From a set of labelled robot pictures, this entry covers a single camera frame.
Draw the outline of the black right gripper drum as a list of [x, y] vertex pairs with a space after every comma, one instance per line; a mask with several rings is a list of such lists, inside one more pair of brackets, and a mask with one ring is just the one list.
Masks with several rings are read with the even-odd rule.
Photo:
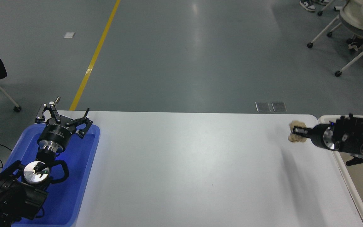
[[309, 130], [311, 142], [319, 148], [330, 148], [330, 124], [318, 124]]

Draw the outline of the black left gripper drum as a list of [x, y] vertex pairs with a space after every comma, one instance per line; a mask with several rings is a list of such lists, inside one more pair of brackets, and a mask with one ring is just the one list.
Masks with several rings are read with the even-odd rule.
[[46, 125], [37, 144], [39, 148], [51, 147], [52, 151], [65, 151], [74, 133], [75, 126]]

